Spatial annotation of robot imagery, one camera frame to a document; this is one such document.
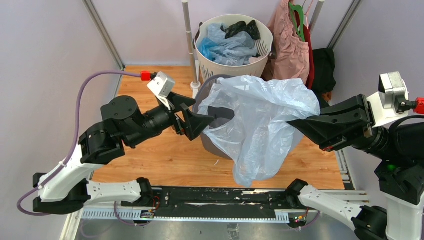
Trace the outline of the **grey mesh trash bin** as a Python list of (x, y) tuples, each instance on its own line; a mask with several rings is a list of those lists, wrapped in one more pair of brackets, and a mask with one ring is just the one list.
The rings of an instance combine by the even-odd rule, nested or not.
[[(192, 111), (195, 114), (199, 113), (200, 104), (210, 95), (212, 87), (219, 82), (219, 79), (229, 79), (230, 75), (217, 74), (208, 78), (199, 89), (195, 96), (195, 105), (192, 107)], [(223, 136), (222, 128), (228, 124), (235, 117), (235, 112), (232, 109), (226, 107), (214, 107), (209, 106), (207, 114), (214, 118), (214, 121), (208, 125), (206, 130), (200, 135), (202, 145), (206, 151), (216, 155), (218, 157), (231, 160), (231, 156), (226, 151), (222, 150), (222, 141), (226, 141), (228, 138)]]

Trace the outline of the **light blue plastic bag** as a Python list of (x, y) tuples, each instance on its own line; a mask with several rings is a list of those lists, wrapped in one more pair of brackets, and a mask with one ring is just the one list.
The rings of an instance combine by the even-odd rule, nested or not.
[(243, 75), (220, 78), (199, 114), (208, 115), (208, 107), (234, 111), (233, 120), (221, 129), (227, 140), (220, 147), (234, 162), (234, 181), (250, 187), (274, 177), (296, 146), (297, 130), (288, 122), (313, 117), (320, 104), (299, 78), (264, 81)]

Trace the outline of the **white slotted laundry basket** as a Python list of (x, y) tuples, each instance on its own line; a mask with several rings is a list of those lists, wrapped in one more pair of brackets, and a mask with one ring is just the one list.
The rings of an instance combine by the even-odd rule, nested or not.
[[(200, 52), (200, 43), (203, 39), (208, 36), (208, 27), (212, 24), (224, 24), (225, 26), (233, 25), (237, 22), (244, 21), (247, 24), (251, 21), (255, 21), (260, 33), (260, 39), (254, 42), (254, 46), (257, 48), (257, 53), (259, 58), (256, 62), (241, 65), (241, 66), (228, 66), (223, 64), (215, 63), (207, 59)], [(272, 52), (272, 43), (274, 37), (271, 31), (258, 21), (257, 19), (241, 15), (241, 14), (227, 14), (214, 17), (206, 22), (203, 22), (198, 29), (198, 35), (194, 39), (195, 51), (197, 54), (199, 69), (204, 80), (209, 79), (215, 75), (229, 75), (229, 76), (242, 76), (242, 75), (251, 75), (260, 77), (265, 69), (266, 63), (268, 61), (269, 55)]]

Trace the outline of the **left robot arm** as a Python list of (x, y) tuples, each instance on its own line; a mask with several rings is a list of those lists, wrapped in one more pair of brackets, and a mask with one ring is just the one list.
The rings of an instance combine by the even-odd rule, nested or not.
[(66, 215), (83, 207), (106, 202), (152, 207), (157, 202), (147, 178), (130, 182), (100, 183), (88, 180), (95, 170), (125, 155), (146, 140), (158, 137), (168, 128), (194, 140), (214, 121), (212, 116), (190, 110), (195, 100), (176, 93), (167, 97), (170, 107), (159, 103), (142, 113), (136, 100), (127, 95), (114, 98), (101, 107), (102, 121), (79, 138), (71, 157), (49, 173), (36, 173), (33, 185), (38, 196), (32, 202), (35, 213)]

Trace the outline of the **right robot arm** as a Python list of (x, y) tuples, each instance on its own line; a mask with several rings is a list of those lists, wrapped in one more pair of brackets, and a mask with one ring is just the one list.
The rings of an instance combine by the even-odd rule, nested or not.
[(424, 100), (405, 93), (360, 94), (320, 115), (292, 120), (322, 151), (352, 147), (380, 159), (375, 169), (387, 207), (340, 200), (296, 179), (285, 191), (286, 204), (318, 210), (343, 223), (360, 240), (419, 240), (424, 213)]

